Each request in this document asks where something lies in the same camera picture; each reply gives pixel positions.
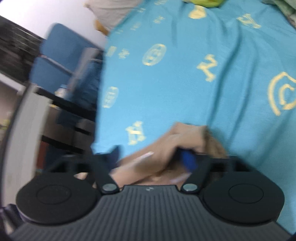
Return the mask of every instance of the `small logo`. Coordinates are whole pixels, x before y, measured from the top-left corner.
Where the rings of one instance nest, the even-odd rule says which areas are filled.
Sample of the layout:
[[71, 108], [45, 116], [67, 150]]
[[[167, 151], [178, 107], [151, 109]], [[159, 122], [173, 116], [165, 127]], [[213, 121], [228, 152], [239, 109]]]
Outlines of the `small logo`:
[[205, 11], [205, 8], [199, 5], [195, 5], [194, 9], [188, 14], [188, 17], [193, 19], [201, 19], [205, 18], [206, 16], [207, 13]]
[[205, 60], [208, 60], [210, 63], [201, 62], [198, 66], [196, 66], [197, 69], [200, 69], [205, 73], [207, 76], [205, 80], [208, 82], [212, 82], [216, 78], [216, 75], [209, 71], [210, 68], [218, 65], [218, 62], [214, 59], [214, 57], [214, 55], [208, 54], [205, 56]]
[[157, 23], [157, 24], [160, 24], [162, 20], [165, 20], [165, 18], [162, 17], [162, 16], [158, 16], [156, 19], [154, 19], [153, 22], [155, 22], [155, 23]]
[[119, 90], [117, 87], [111, 86], [107, 89], [105, 98], [103, 101], [103, 108], [111, 108], [118, 96]]
[[132, 27], [131, 30], [137, 30], [141, 26], [141, 22], [136, 22]]
[[148, 188], [146, 188], [146, 191], [148, 191], [148, 192], [153, 191], [153, 190], [154, 190], [153, 187], [148, 187]]
[[152, 66], [159, 63], [166, 52], [166, 46], [163, 44], [154, 44], [143, 56], [142, 63]]
[[116, 34], [121, 34], [122, 32], [123, 32], [123, 30], [121, 30], [121, 29], [115, 31]]
[[107, 52], [106, 56], [107, 57], [111, 57], [115, 53], [116, 49], [117, 48], [115, 46], [110, 46], [109, 49], [108, 49], [108, 52]]
[[143, 122], [136, 121], [132, 126], [126, 128], [128, 132], [128, 145], [136, 145], [138, 142], [144, 141], [146, 137], [142, 128]]
[[142, 8], [142, 7], [141, 7], [140, 9], [138, 9], [138, 12], [141, 12], [141, 13], [142, 13], [142, 12], [144, 12], [145, 10], [146, 10], [145, 8]]
[[129, 56], [129, 51], [127, 49], [122, 49], [118, 56], [120, 59], [125, 59], [127, 56]]
[[155, 5], [163, 5], [167, 2], [168, 0], [157, 0], [154, 2]]
[[296, 106], [296, 99], [290, 103], [287, 103], [286, 101], [286, 99], [290, 99], [290, 98], [287, 98], [287, 96], [290, 97], [290, 95], [292, 95], [292, 93], [295, 91], [295, 88], [288, 83], [282, 83], [281, 85], [278, 84], [278, 82], [284, 77], [287, 77], [287, 79], [291, 81], [290, 83], [293, 83], [294, 85], [296, 84], [296, 79], [289, 76], [286, 72], [282, 72], [276, 75], [275, 77], [273, 77], [268, 85], [268, 101], [272, 111], [277, 116], [281, 115], [281, 111], [280, 111], [279, 105], [276, 104], [274, 96], [278, 97], [278, 100], [279, 100], [278, 102], [281, 105], [282, 110], [291, 110]]
[[246, 26], [251, 24], [253, 28], [261, 28], [261, 25], [257, 24], [249, 13], [244, 14], [242, 17], [238, 17], [237, 20], [241, 21]]

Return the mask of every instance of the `silver screw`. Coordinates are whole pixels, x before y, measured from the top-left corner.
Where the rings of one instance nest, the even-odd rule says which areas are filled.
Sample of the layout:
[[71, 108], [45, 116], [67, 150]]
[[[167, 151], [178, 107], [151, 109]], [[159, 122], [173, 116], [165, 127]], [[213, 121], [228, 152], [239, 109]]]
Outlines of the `silver screw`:
[[113, 183], [107, 183], [102, 186], [102, 189], [106, 192], [112, 192], [117, 188], [117, 186]]
[[183, 186], [183, 189], [186, 192], [192, 192], [198, 189], [197, 185], [193, 184], [193, 183], [187, 183]]

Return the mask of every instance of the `green cloth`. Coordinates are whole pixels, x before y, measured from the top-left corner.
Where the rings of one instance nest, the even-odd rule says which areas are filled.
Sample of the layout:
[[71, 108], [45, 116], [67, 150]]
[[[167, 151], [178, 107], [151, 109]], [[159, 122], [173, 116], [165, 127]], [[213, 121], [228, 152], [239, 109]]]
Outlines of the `green cloth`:
[[290, 24], [296, 28], [296, 0], [262, 0], [262, 2], [277, 5]]
[[218, 7], [224, 0], [183, 0], [203, 7]]

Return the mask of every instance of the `round black pad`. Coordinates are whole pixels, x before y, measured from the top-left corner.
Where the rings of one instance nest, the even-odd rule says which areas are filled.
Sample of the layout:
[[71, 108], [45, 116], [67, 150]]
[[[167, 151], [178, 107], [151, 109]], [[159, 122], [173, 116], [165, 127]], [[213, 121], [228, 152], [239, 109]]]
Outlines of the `round black pad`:
[[240, 224], [276, 220], [284, 205], [282, 190], [259, 172], [233, 172], [209, 185], [203, 196], [217, 216]]
[[16, 204], [28, 221], [55, 225], [86, 215], [96, 200], [97, 191], [86, 181], [67, 173], [44, 173], [19, 190]]
[[255, 203], [263, 198], [263, 191], [252, 184], [238, 184], [230, 188], [229, 196], [240, 203]]

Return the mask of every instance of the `white wall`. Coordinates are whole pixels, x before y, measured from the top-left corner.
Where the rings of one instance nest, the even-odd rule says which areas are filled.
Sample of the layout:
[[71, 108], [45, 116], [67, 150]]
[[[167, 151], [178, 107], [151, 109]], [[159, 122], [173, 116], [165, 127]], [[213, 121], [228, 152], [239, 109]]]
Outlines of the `white wall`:
[[61, 23], [104, 47], [105, 36], [94, 29], [94, 14], [85, 0], [2, 0], [0, 15], [29, 31], [46, 38], [53, 23]]

